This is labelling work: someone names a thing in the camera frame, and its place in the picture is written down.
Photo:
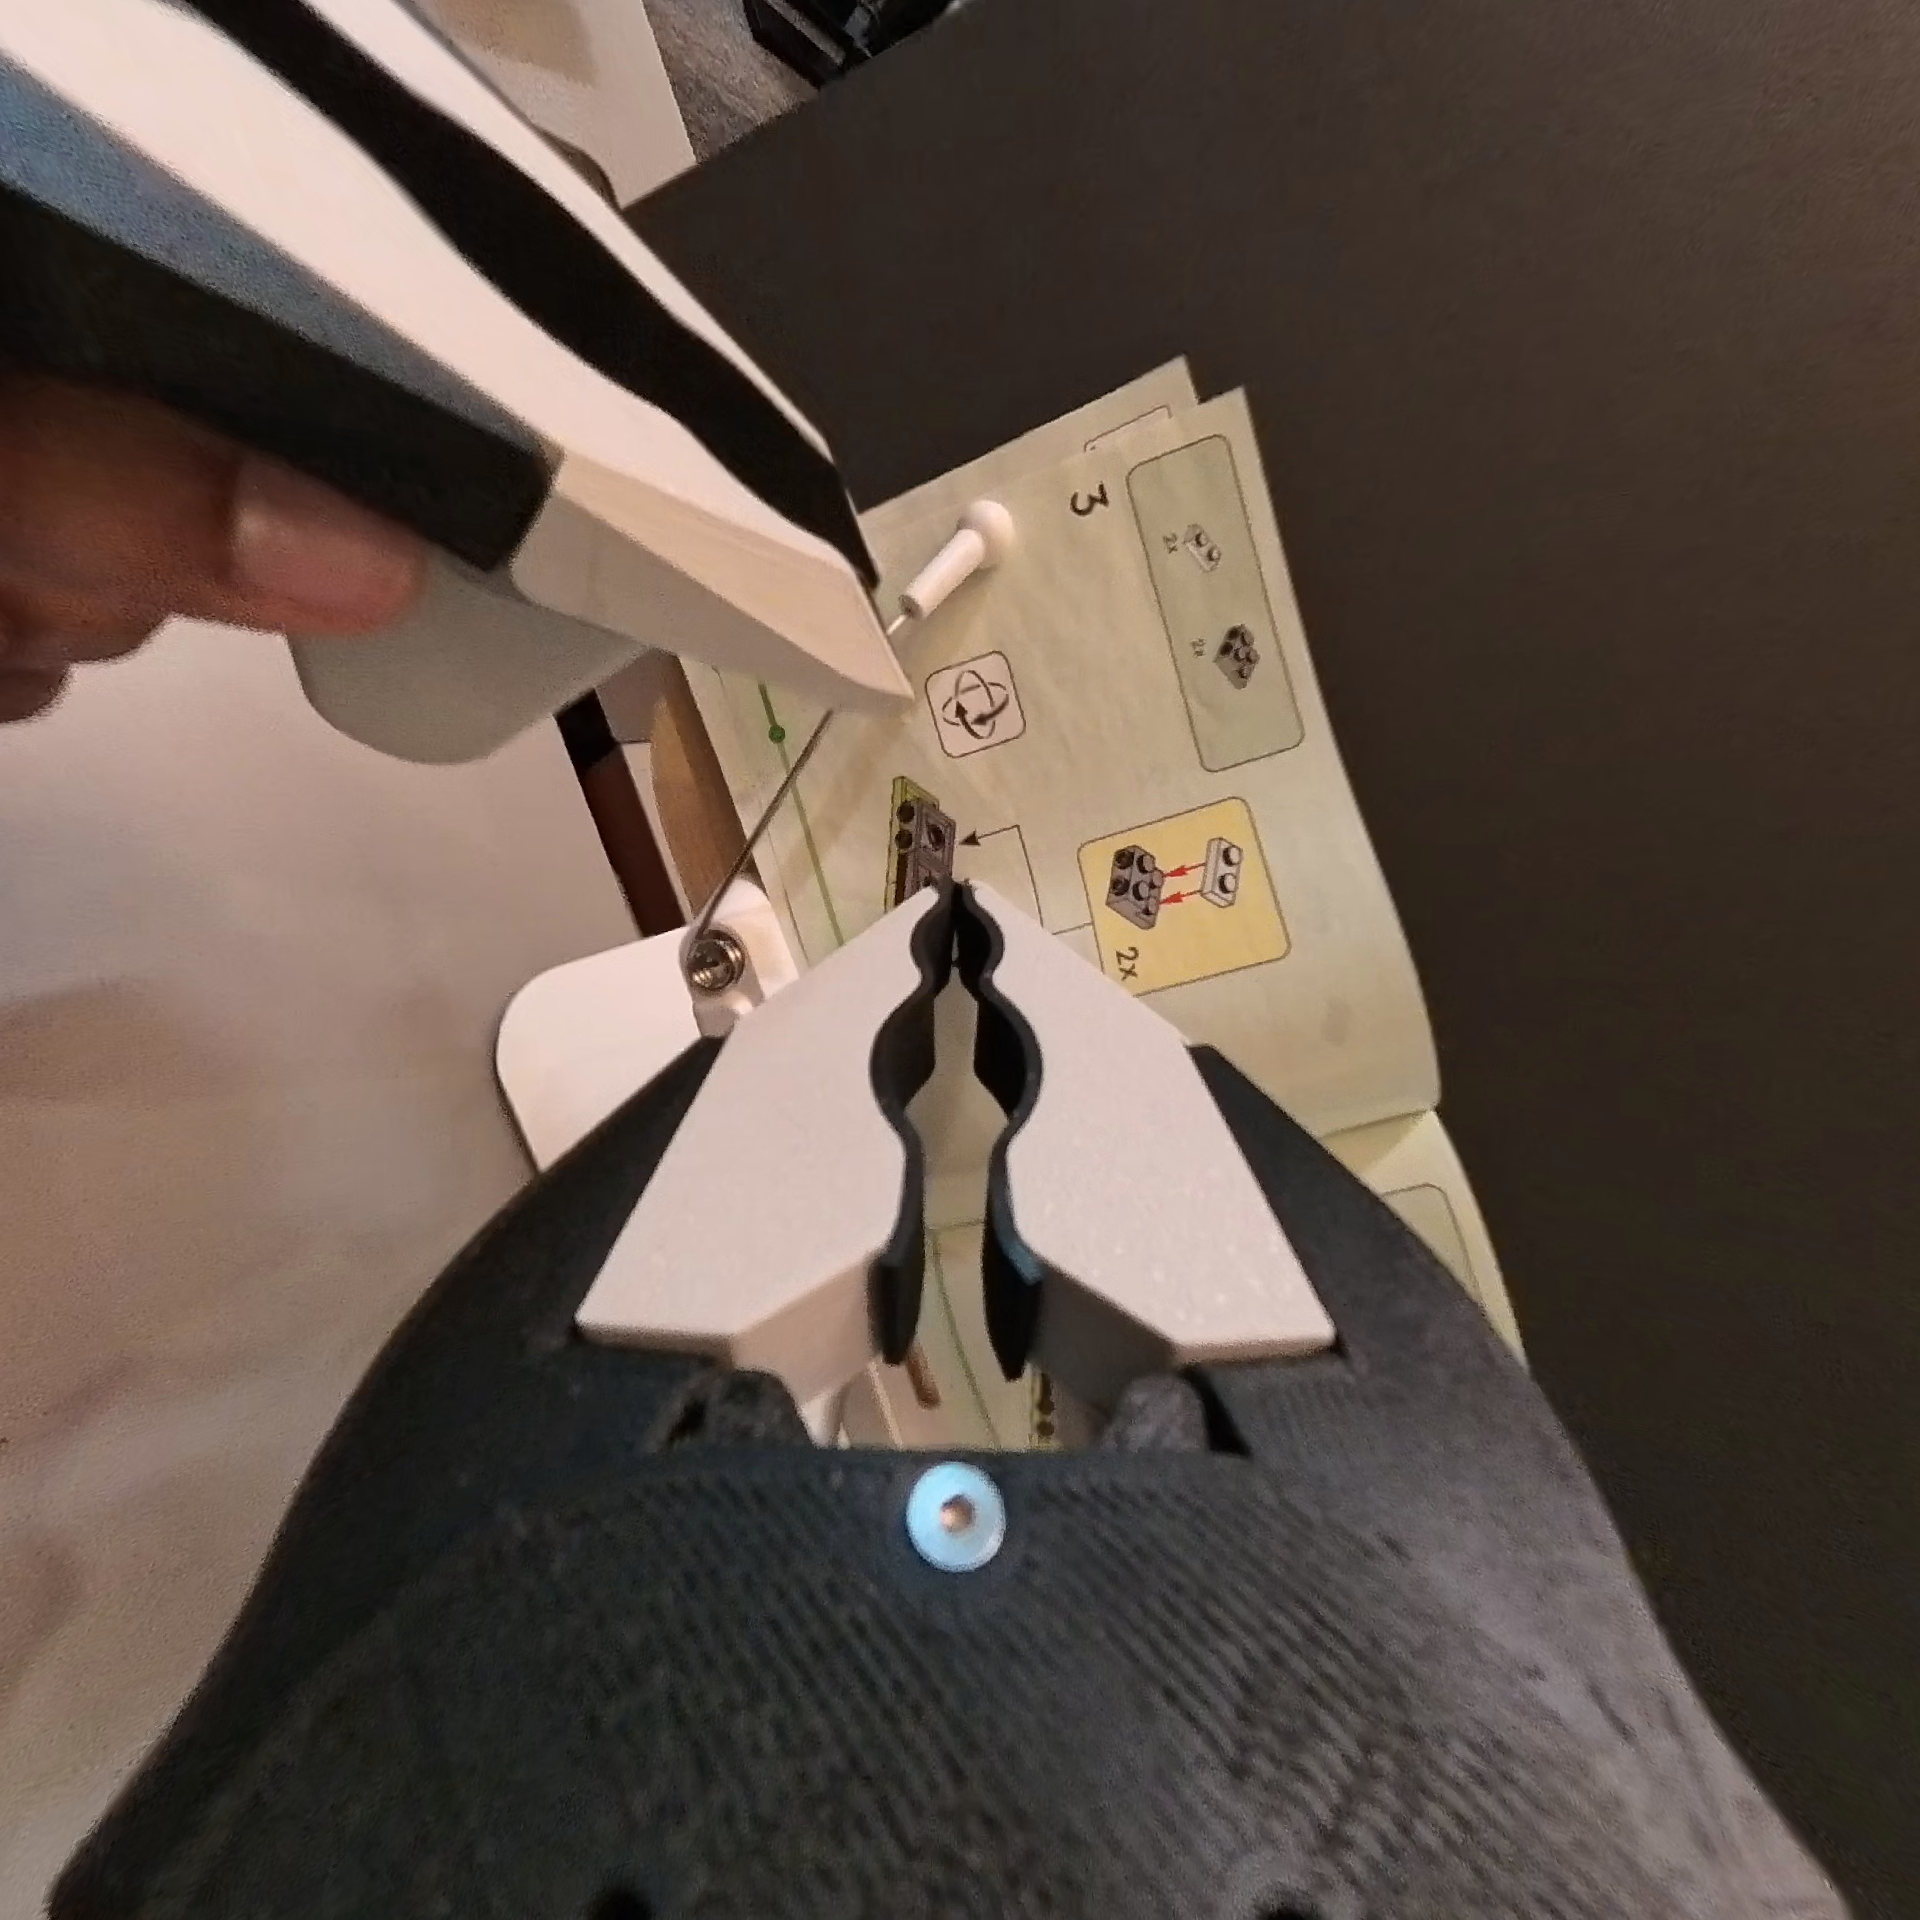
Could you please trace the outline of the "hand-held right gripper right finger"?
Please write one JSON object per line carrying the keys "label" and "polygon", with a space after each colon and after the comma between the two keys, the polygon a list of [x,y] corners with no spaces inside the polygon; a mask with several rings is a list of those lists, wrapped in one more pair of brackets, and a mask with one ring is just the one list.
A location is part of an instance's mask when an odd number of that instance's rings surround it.
{"label": "hand-held right gripper right finger", "polygon": [[1335,1352],[1199,1053],[1008,897],[957,882],[957,1434],[1081,1450],[1148,1377]]}

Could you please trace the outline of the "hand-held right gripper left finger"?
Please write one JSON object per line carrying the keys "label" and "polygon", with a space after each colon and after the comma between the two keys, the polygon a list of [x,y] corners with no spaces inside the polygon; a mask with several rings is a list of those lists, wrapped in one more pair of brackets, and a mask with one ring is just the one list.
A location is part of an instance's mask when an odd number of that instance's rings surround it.
{"label": "hand-held right gripper left finger", "polygon": [[780,1380],[833,1441],[911,1345],[924,1146],[908,1114],[952,964],[929,887],[697,1049],[703,1075],[575,1313],[598,1345]]}

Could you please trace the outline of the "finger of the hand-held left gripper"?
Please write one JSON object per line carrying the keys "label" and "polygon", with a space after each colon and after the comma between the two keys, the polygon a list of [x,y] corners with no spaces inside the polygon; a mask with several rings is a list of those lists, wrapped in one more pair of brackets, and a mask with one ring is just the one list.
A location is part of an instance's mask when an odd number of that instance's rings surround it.
{"label": "finger of the hand-held left gripper", "polygon": [[540,453],[631,544],[861,544],[825,443],[710,314],[412,5],[382,9],[382,175],[412,210],[382,319],[455,417]]}
{"label": "finger of the hand-held left gripper", "polygon": [[419,5],[5,5],[5,354],[416,532],[304,698],[476,761],[641,655],[908,692],[819,432]]}

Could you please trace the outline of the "pale green instruction booklet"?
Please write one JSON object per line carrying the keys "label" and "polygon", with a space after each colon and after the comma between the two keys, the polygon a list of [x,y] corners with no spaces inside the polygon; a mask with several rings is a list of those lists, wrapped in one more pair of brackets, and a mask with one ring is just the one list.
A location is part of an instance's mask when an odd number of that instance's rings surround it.
{"label": "pale green instruction booklet", "polygon": [[759,841],[792,969],[921,884],[995,889],[1229,1059],[1523,1355],[1246,394],[1174,360],[861,509],[884,608],[985,509],[1005,554],[896,640],[915,701],[833,720]]}

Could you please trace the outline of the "person's left hand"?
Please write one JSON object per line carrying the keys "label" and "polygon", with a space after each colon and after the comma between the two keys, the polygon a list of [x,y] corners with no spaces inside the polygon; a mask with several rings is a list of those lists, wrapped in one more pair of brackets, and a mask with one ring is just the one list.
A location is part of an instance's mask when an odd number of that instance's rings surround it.
{"label": "person's left hand", "polygon": [[424,541],[172,409],[5,369],[1,722],[174,618],[366,635],[403,615]]}

